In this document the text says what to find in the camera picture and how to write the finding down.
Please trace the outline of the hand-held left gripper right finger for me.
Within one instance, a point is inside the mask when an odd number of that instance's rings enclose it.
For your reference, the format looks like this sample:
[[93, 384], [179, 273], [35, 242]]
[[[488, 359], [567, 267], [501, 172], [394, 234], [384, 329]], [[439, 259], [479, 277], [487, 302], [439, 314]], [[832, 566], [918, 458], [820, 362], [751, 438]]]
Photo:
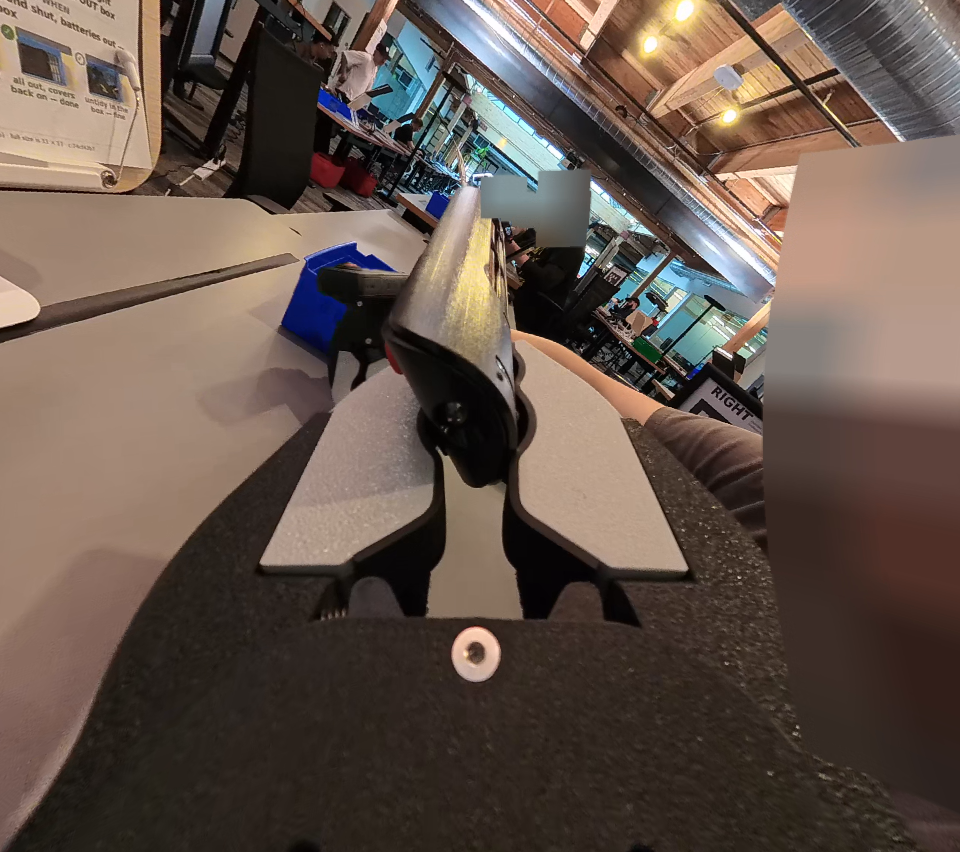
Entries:
[[510, 503], [531, 528], [599, 575], [686, 575], [688, 563], [618, 411], [530, 344], [517, 344], [528, 428]]

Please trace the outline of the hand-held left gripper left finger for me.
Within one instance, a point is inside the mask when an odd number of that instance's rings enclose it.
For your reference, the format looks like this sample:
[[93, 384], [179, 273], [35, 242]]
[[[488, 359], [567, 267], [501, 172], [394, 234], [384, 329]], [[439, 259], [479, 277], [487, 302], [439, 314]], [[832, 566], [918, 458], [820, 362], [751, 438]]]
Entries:
[[389, 367], [334, 408], [259, 560], [268, 574], [347, 574], [436, 512], [443, 467], [420, 404]]

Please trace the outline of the blue plastic bin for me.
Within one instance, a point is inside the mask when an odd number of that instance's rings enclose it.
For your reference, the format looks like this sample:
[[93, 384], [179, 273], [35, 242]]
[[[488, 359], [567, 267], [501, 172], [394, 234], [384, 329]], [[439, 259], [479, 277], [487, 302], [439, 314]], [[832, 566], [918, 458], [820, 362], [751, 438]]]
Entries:
[[355, 242], [329, 246], [306, 256], [281, 326], [325, 356], [347, 307], [320, 291], [318, 275], [322, 269], [345, 263], [366, 270], [395, 271], [376, 256], [363, 253]]

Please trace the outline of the person's right forearm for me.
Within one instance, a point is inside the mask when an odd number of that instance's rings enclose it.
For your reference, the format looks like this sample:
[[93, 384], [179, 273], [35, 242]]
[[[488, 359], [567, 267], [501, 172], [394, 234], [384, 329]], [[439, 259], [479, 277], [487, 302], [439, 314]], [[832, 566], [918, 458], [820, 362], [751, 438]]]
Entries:
[[760, 435], [656, 403], [557, 342], [518, 330], [512, 330], [510, 337], [513, 343], [525, 342], [566, 368], [600, 393], [621, 417], [642, 425], [768, 555]]

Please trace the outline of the black panel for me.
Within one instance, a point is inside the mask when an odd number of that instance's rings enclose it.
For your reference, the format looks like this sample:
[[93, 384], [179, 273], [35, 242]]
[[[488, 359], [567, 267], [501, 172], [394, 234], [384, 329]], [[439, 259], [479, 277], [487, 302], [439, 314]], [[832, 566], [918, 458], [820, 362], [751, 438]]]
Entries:
[[223, 197], [263, 198], [289, 211], [310, 177], [322, 74], [263, 31], [248, 79], [241, 160]]

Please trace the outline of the white board stand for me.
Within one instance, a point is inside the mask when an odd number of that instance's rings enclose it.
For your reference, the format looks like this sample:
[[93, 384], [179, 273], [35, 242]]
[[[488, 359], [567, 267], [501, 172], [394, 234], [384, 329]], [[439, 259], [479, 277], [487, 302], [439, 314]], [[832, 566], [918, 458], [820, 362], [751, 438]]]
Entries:
[[0, 328], [18, 327], [35, 320], [42, 307], [26, 290], [4, 277], [0, 278]]

